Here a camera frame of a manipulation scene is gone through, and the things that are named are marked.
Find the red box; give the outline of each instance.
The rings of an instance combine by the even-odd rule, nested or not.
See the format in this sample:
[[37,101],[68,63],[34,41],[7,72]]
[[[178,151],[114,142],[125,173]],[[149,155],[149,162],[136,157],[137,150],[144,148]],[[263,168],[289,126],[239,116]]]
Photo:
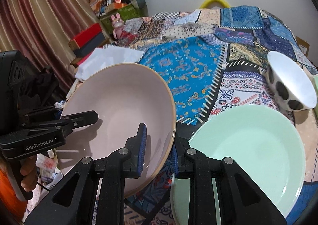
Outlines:
[[99,23],[95,23],[88,29],[83,30],[81,33],[77,34],[70,42],[69,47],[74,51],[75,49],[80,49],[92,38],[94,38],[98,33],[102,32]]

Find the striped curtain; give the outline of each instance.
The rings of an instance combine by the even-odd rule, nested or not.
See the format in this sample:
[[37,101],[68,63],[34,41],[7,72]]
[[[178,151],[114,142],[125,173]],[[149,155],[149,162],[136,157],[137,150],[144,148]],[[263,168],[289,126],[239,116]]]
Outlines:
[[68,42],[96,22],[89,0],[1,0],[0,51],[20,50],[39,70],[52,66],[67,92],[75,58]]

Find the polka dot bowl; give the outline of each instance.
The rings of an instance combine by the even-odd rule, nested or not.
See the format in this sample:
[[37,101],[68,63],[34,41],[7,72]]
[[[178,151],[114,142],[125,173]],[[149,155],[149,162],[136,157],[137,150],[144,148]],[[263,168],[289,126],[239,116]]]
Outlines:
[[280,108],[301,111],[312,109],[317,104],[314,86],[306,73],[282,53],[268,53],[266,80]]

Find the blue patterned fabric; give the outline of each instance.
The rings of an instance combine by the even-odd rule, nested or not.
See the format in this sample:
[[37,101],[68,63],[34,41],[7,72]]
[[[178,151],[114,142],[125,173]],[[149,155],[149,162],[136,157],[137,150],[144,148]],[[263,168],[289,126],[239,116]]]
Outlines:
[[150,43],[142,46],[137,46],[136,50],[146,52],[148,49],[153,48],[156,46],[156,43]]
[[126,202],[133,204],[145,213],[150,213],[170,190],[172,173],[172,161],[171,155],[169,155],[165,165],[155,179],[142,191],[128,197]]
[[309,71],[312,75],[318,74],[318,71],[317,71],[317,69],[316,69],[315,67],[308,66],[308,65],[303,64],[303,63],[301,63],[301,64],[302,64],[303,66],[305,66],[305,67],[308,69],[308,71]]
[[295,203],[289,215],[286,217],[288,225],[292,225],[295,223],[295,221],[297,221],[297,219],[299,218],[303,210],[305,210],[305,208],[307,207],[311,198],[317,190],[317,182],[304,182],[297,202]]
[[292,44],[285,38],[281,38],[272,32],[272,30],[270,29],[271,23],[268,18],[264,18],[263,21],[263,29],[253,30],[254,35],[258,39],[259,43],[270,51],[283,53],[291,59],[296,60],[296,55],[293,50]]
[[218,39],[213,33],[200,36],[207,44],[211,46],[226,46],[227,43]]
[[254,45],[254,36],[252,36],[250,33],[216,28],[214,30],[214,34],[217,38],[227,43],[238,43],[249,46]]
[[150,48],[140,64],[154,69],[164,78],[179,118],[194,119],[207,97],[206,90],[211,85],[220,53],[220,46],[191,37]]
[[263,21],[255,6],[240,6],[221,9],[221,26],[240,29],[261,29]]
[[268,19],[271,22],[270,29],[276,36],[287,39],[295,48],[298,48],[296,40],[289,29],[271,16],[268,16]]

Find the bed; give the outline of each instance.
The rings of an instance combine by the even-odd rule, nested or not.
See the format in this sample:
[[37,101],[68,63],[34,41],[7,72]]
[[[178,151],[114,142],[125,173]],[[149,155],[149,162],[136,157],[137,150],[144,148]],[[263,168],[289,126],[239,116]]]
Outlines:
[[[208,119],[242,104],[266,105],[284,114],[300,133],[306,151],[303,189],[287,223],[301,220],[318,187],[316,118],[313,110],[279,110],[264,77],[267,53],[287,55],[310,77],[318,71],[283,21],[254,6],[164,12],[127,21],[118,45],[144,51],[140,64],[165,79],[174,96],[181,137],[189,139]],[[147,187],[125,199],[127,224],[174,224],[171,176],[169,157]]]

